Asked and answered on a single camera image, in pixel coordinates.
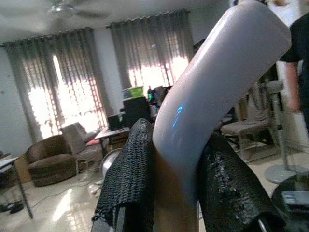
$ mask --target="curtain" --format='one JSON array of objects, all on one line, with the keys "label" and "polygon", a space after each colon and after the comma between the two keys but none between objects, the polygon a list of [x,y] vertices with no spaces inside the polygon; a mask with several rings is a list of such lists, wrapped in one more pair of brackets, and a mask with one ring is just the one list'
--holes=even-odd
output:
[{"label": "curtain", "polygon": [[110,25],[122,88],[173,85],[193,56],[188,12]]},{"label": "curtain", "polygon": [[107,125],[91,28],[4,45],[34,142],[77,121],[87,131]]}]

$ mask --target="ceiling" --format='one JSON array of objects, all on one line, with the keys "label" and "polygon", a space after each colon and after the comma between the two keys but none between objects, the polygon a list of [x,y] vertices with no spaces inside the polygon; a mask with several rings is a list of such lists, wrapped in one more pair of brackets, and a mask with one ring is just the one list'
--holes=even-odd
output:
[{"label": "ceiling", "polygon": [[[193,10],[215,0],[2,0],[0,2],[0,44],[84,27],[103,27],[123,21],[181,8]],[[73,15],[65,19],[51,12],[58,2],[76,6],[78,10],[104,13],[104,18]]]}]

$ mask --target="fan stand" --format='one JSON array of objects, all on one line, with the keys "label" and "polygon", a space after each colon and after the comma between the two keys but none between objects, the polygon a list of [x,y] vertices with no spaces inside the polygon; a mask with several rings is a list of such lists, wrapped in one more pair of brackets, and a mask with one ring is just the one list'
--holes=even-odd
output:
[{"label": "fan stand", "polygon": [[274,116],[276,120],[277,125],[277,132],[278,132],[278,140],[279,140],[279,146],[280,146],[280,153],[283,160],[283,164],[280,165],[274,165],[269,168],[267,168],[264,172],[265,178],[276,184],[280,184],[284,180],[290,178],[291,176],[294,176],[298,173],[306,172],[308,171],[307,168],[303,168],[300,166],[295,165],[289,165],[288,159],[287,159],[287,151],[286,151],[286,145],[284,142],[284,134],[283,134],[283,126],[282,126],[282,118],[280,115],[280,108],[279,108],[279,98],[278,95],[280,91],[282,90],[283,84],[280,81],[276,81],[278,88],[274,88],[269,94],[271,95],[271,99],[273,102],[274,107]]}]

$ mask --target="desk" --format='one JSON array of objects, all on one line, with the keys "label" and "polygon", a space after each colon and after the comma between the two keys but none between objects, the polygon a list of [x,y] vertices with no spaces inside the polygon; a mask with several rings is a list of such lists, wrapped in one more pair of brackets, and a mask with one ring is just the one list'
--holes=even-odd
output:
[{"label": "desk", "polygon": [[[309,172],[303,173],[304,175],[304,182],[309,183]],[[287,209],[284,206],[284,202],[282,199],[281,193],[283,191],[296,191],[295,189],[295,182],[297,181],[297,175],[292,176],[285,181],[283,181],[281,184],[279,184],[275,191],[272,194],[272,201],[279,209],[279,212],[282,216],[282,218],[286,222],[285,229],[283,232],[304,232],[309,231],[309,216],[308,214],[302,213],[290,213],[287,211]]]},{"label": "desk", "polygon": [[129,127],[123,127],[121,129],[118,129],[118,130],[110,130],[110,129],[103,130],[95,137],[95,139],[100,140],[102,152],[105,153],[105,149],[103,147],[103,140],[104,139],[111,139],[112,137],[115,137],[117,135],[120,135],[120,134],[125,133],[125,132],[129,132],[129,131],[130,131]]},{"label": "desk", "polygon": [[11,158],[11,159],[4,159],[4,160],[1,160],[1,159],[0,159],[0,169],[5,168],[5,167],[11,165],[11,169],[13,170],[13,173],[14,173],[14,175],[15,175],[15,177],[16,177],[17,182],[18,182],[19,189],[20,189],[20,191],[21,191],[21,194],[23,195],[23,199],[24,199],[25,205],[26,205],[26,207],[27,207],[29,216],[30,216],[30,218],[33,218],[33,214],[32,214],[31,209],[30,209],[30,207],[29,207],[29,204],[28,204],[28,201],[27,201],[27,198],[26,198],[26,195],[25,195],[23,186],[22,186],[22,184],[21,184],[21,181],[20,181],[18,172],[17,172],[16,167],[15,167],[15,164],[14,164],[14,162],[15,162],[16,160],[18,160],[18,159],[19,159],[19,157]]}]

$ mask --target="white pvc pipe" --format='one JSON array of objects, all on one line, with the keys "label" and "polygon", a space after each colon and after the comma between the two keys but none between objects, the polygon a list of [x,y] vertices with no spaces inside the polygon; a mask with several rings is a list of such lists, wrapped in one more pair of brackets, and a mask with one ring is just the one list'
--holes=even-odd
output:
[{"label": "white pvc pipe", "polygon": [[228,9],[219,20],[165,97],[155,122],[161,174],[156,187],[162,199],[170,195],[167,204],[180,194],[185,204],[196,206],[196,166],[211,133],[289,49],[290,37],[287,26],[253,0]]}]

